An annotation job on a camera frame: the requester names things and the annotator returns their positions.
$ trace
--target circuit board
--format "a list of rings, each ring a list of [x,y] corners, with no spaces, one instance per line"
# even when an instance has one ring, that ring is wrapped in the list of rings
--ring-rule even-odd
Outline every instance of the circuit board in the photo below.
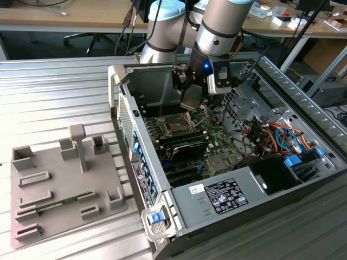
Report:
[[[206,106],[202,108],[196,112],[145,119],[145,125],[170,183],[182,185],[187,179],[195,181],[226,173],[242,159],[213,111]],[[159,139],[174,138],[183,140],[180,145],[203,142],[206,148],[204,151],[200,150],[198,156],[191,156],[189,153],[187,159],[173,161],[167,149],[159,145]]]

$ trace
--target gray plastic peg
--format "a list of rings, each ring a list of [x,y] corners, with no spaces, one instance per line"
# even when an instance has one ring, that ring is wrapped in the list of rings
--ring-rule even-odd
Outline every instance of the gray plastic peg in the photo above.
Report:
[[[85,158],[85,151],[83,150],[82,140],[86,137],[85,126],[83,124],[68,126],[69,137],[71,141],[75,141],[77,144],[78,154],[81,161],[82,173],[88,171],[87,162]]]

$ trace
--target monitor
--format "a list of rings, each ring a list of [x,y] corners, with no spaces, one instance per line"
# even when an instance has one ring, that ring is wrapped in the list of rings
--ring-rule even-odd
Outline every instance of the monitor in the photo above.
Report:
[[[323,0],[299,0],[295,9],[303,11],[303,12],[315,11],[319,8],[322,1]],[[323,8],[320,11],[321,12],[331,12],[332,9],[334,9],[334,7],[330,5],[329,1],[327,1],[326,4],[323,6]]]
[[[347,7],[347,0],[330,0],[330,5],[336,7]]]

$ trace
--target aluminum profile table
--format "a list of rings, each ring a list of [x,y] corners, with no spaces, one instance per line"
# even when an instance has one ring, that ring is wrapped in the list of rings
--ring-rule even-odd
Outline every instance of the aluminum profile table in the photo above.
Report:
[[[243,54],[244,58],[253,58]],[[107,68],[136,63],[134,57],[6,61],[0,63],[0,258],[1,259],[152,259],[139,211],[133,199],[124,161],[108,115]],[[278,69],[260,65],[295,100],[292,82]],[[273,103],[281,100],[265,92]],[[325,114],[312,112],[324,125]],[[57,146],[71,122],[86,126],[87,135],[104,134],[121,178],[128,209],[98,222],[14,250],[10,246],[10,146],[34,145],[34,150]],[[329,133],[344,148],[338,126]],[[172,258],[202,259],[345,259],[347,255],[347,175],[302,201],[227,232]]]
[[[107,103],[107,68],[132,57],[72,58],[0,63],[0,258],[152,259]],[[10,246],[10,147],[58,146],[66,127],[85,125],[107,138],[128,209],[14,250]]]

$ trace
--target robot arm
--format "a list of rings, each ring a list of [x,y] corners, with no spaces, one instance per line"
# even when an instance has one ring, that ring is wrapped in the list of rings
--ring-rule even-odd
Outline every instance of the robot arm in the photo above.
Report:
[[[149,20],[152,23],[158,3],[159,0],[151,6]],[[196,32],[183,15],[184,3],[162,0],[160,18],[141,53],[140,62],[175,62],[177,46],[189,47],[192,52],[188,64],[184,68],[175,66],[172,70],[173,87],[181,92],[181,101],[184,102],[185,92],[191,85],[201,86],[204,97],[230,92],[232,87],[238,86],[238,82],[230,71],[229,52],[252,3],[253,0],[199,1],[190,13],[190,19],[200,24]],[[185,75],[184,82],[181,82],[182,75]]]

